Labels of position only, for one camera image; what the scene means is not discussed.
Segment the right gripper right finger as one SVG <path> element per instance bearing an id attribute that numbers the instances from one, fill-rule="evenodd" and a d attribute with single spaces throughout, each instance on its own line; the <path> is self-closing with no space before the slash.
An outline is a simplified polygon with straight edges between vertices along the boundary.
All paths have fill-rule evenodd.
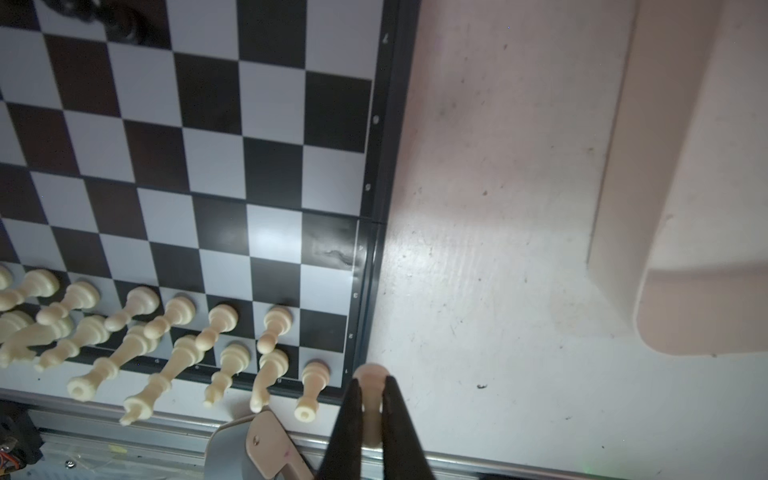
<path id="1" fill-rule="evenodd" d="M 386 377 L 382 394 L 382 443 L 386 480 L 435 479 L 393 376 Z"/>

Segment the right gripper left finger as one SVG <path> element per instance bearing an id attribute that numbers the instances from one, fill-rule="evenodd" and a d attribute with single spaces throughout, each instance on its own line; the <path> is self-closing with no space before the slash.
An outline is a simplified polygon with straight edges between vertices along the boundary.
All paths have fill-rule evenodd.
<path id="1" fill-rule="evenodd" d="M 359 480 L 363 437 L 362 390 L 357 379 L 349 384 L 315 479 Z"/>

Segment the white chess pawn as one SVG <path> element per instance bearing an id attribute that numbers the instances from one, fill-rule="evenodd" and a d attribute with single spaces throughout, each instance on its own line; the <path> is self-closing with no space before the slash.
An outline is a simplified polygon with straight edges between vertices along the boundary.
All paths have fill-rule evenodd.
<path id="1" fill-rule="evenodd" d="M 389 371 L 382 365 L 366 363 L 353 378 L 358 380 L 362 397 L 362 445 L 366 448 L 382 446 L 382 395 Z"/>

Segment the grey stapler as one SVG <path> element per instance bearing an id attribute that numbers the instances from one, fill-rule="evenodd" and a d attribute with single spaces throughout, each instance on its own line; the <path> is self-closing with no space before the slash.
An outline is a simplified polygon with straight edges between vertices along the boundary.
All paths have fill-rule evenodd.
<path id="1" fill-rule="evenodd" d="M 281 422 L 264 410 L 219 427 L 210 437 L 204 479 L 313 479 Z"/>

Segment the black and silver chessboard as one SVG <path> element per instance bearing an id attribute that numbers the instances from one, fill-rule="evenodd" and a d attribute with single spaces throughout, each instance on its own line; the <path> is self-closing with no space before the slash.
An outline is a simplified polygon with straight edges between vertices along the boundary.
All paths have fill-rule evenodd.
<path id="1" fill-rule="evenodd" d="M 420 5 L 416 1 L 5 1 L 1 269 L 108 317 L 152 291 L 195 315 L 128 367 L 158 372 L 226 304 L 223 349 L 292 315 L 273 395 L 326 364 L 336 404 L 366 358 Z"/>

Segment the white plastic tray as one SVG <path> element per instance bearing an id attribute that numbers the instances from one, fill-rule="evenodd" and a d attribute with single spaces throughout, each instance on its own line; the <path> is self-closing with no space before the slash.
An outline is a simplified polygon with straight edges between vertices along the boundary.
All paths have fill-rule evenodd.
<path id="1" fill-rule="evenodd" d="M 649 348 L 767 348 L 767 5 L 637 7 L 588 257 Z"/>

